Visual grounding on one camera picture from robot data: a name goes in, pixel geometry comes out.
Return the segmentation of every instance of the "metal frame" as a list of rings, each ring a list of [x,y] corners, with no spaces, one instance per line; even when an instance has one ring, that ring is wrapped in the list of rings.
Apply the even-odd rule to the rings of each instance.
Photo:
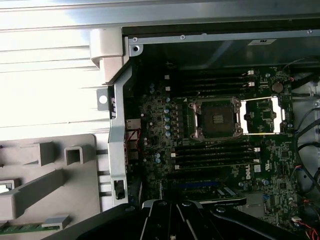
[[[129,55],[136,57],[143,52],[144,45],[150,44],[173,44],[173,43],[194,43],[234,40],[273,40],[282,38],[319,37],[320,30],[296,30],[296,31],[269,31],[249,33],[222,33],[201,35],[180,35],[180,36],[159,36],[159,37],[133,37],[129,39]]]
[[[141,1],[50,0],[1,1],[0,31],[96,28],[102,25],[134,26],[300,18],[319,14],[317,0]]]

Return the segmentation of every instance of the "green circuit board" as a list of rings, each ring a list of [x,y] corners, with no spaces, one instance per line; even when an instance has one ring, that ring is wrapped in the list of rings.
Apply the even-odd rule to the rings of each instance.
[[[278,71],[276,67],[242,71],[244,73],[252,71],[253,76],[247,76],[250,80],[246,78],[249,82],[246,87],[240,85],[243,90],[232,94],[215,95],[215,88],[208,87],[211,86],[211,80],[206,79],[206,72],[197,75],[195,83],[199,81],[196,87],[200,90],[195,87],[195,94],[192,86],[179,85],[183,84],[184,81],[181,79],[184,76],[179,76],[178,73],[173,76],[162,74],[161,77],[149,78],[139,85],[136,96],[128,98],[125,102],[126,119],[141,119],[141,136],[137,140],[140,151],[138,159],[128,160],[128,171],[134,172],[138,169],[144,176],[145,200],[163,197],[161,182],[168,181],[168,176],[171,178],[174,178],[175,174],[190,176],[185,182],[190,185],[199,182],[199,177],[195,179],[191,177],[193,174],[201,176],[205,172],[204,183],[217,181],[232,189],[231,192],[245,196],[247,209],[252,207],[255,217],[290,228],[288,218],[292,209],[291,203],[297,199],[290,182],[295,152],[289,76]],[[248,133],[237,133],[237,129],[230,128],[230,119],[232,123],[239,120],[239,115],[235,112],[230,114],[229,111],[230,105],[234,108],[239,107],[235,101],[240,102],[242,106],[245,104]],[[195,119],[196,109],[192,107],[195,104],[202,104],[202,110],[208,106],[208,112],[217,114],[210,113],[209,116],[199,114]],[[205,121],[224,125],[220,124],[221,127],[218,129],[209,128]],[[197,139],[195,131],[200,126],[206,128],[206,131],[201,132],[202,136]],[[246,146],[245,151],[242,151],[244,146],[241,144],[250,146]],[[243,157],[237,159],[232,153],[228,153],[227,161],[215,157],[216,161],[211,162],[213,156],[219,156],[219,151],[224,151],[231,145],[241,150],[239,156],[243,154]],[[197,150],[201,146],[207,151],[206,153],[202,154],[201,150]],[[181,164],[177,163],[180,153],[183,155],[181,161],[184,161]],[[180,184],[180,180],[173,181],[175,184]],[[217,186],[202,185],[195,188],[187,197],[198,196],[198,193],[203,196],[207,193],[205,197],[209,198],[210,192],[217,191],[220,191]]]

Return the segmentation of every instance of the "cpu socket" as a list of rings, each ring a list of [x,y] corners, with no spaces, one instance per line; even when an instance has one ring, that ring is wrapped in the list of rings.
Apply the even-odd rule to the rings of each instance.
[[[224,140],[242,134],[241,102],[234,98],[198,99],[188,105],[194,112],[194,133],[198,141]]]

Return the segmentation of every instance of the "round hole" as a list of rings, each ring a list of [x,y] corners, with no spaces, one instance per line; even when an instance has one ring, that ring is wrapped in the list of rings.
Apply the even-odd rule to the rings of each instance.
[[[108,98],[105,95],[99,97],[99,103],[106,104],[108,102]]]

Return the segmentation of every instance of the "metal panel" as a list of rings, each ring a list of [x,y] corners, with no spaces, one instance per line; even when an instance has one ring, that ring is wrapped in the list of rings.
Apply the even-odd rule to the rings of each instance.
[[[129,26],[215,22],[222,19],[281,18],[319,14],[317,0],[228,0],[228,1],[11,1],[0,12],[0,30],[65,28],[70,26]]]

